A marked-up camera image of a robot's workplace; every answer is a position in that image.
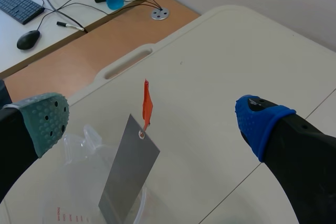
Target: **gray metal plate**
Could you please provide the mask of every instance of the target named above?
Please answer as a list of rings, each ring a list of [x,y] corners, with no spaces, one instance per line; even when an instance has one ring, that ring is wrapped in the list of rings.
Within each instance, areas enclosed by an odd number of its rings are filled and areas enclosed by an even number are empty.
[[[134,204],[160,150],[130,115],[107,179],[99,208],[107,224],[122,224]]]

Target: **black mouse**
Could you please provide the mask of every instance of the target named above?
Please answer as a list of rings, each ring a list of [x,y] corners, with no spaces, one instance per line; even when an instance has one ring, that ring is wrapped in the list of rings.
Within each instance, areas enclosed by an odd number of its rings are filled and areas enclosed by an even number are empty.
[[[16,43],[16,46],[18,49],[28,50],[35,45],[39,37],[40,32],[38,30],[29,31],[20,37]]]

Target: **wooden desk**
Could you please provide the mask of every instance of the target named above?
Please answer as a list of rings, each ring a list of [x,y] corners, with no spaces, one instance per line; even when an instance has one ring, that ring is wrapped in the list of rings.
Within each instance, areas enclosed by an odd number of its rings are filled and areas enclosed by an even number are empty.
[[[45,92],[69,97],[90,84],[105,66],[199,16],[175,0],[156,1],[170,10],[166,20],[153,20],[152,8],[137,6],[6,78],[13,102]]]
[[[68,0],[50,1],[55,7],[60,7]],[[46,7],[51,8],[46,0],[44,0],[44,2],[46,3]],[[96,3],[94,0],[74,0],[73,2],[80,2],[86,5],[90,5],[110,14],[107,16],[93,8],[82,5],[72,5],[62,10],[62,12],[69,15],[70,17],[75,18],[79,23],[81,23],[87,29],[87,31],[92,31],[94,28],[99,27],[100,25],[113,19],[116,15],[120,14],[120,12],[117,10],[110,10],[106,3]],[[137,3],[139,3],[138,0],[135,0],[135,2],[125,2],[124,5],[132,6]],[[43,15],[39,15],[23,26],[15,19],[5,14],[3,11],[0,12],[0,48],[2,48],[2,53],[0,54],[0,79],[14,74],[15,72],[25,68],[36,60],[84,35],[84,33],[81,31],[74,29],[62,29],[61,27],[58,27],[56,25],[57,21],[68,23],[69,20],[61,15],[52,14],[43,20],[43,23],[39,29],[41,32],[41,37],[35,46],[30,50],[17,49],[16,43],[18,38],[28,31],[35,30],[47,13],[48,11],[45,11]]]

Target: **white tabletop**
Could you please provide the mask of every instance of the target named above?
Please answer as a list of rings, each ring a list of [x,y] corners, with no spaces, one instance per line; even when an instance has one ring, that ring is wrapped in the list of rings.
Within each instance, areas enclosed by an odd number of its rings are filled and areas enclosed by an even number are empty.
[[[34,0],[38,4],[42,4],[41,0]],[[50,0],[51,3],[57,8],[64,4],[68,0]],[[113,10],[108,9],[106,3],[97,4],[94,0],[74,0],[74,2],[79,2],[87,5],[94,6],[99,8],[107,13],[115,12]],[[102,12],[99,12],[93,8],[80,6],[80,5],[72,5],[66,7],[62,10],[65,14],[77,20],[84,27],[100,20],[106,15]],[[56,25],[57,21],[66,22],[69,24],[73,24],[72,21],[64,18],[59,14],[50,14],[46,17],[39,29],[41,32],[41,37],[39,41],[36,43],[34,48],[30,50],[19,50],[16,47],[16,43],[18,38],[24,33],[36,30],[43,14],[33,19],[26,25],[20,24],[15,19],[11,18],[3,11],[0,11],[0,78],[4,77],[4,75],[12,74],[18,71],[20,68],[25,67],[26,65],[32,63],[35,59],[34,56],[41,52],[42,50],[50,47],[51,45],[67,38],[74,33],[83,33],[71,28],[59,27]]]
[[[148,51],[113,79],[103,78]],[[235,101],[255,94],[306,118],[336,88],[335,63],[334,52],[250,9],[217,8],[103,69],[69,99],[67,132],[82,134],[88,123],[105,143],[119,142],[129,113],[142,122],[148,79],[154,108],[147,133],[161,153],[146,181],[157,200],[146,223],[199,223],[224,199],[208,223],[281,223],[279,216],[295,223],[270,171],[255,170],[259,162],[240,135]],[[39,223],[44,179],[63,163],[59,141],[15,183],[6,197],[13,223]],[[223,211],[229,199],[235,211]]]

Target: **black keyboard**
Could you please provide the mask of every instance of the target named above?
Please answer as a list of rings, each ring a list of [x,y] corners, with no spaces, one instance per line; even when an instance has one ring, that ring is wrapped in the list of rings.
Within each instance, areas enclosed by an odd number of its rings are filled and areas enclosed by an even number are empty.
[[[0,0],[0,10],[24,25],[43,13],[44,7],[31,0]]]

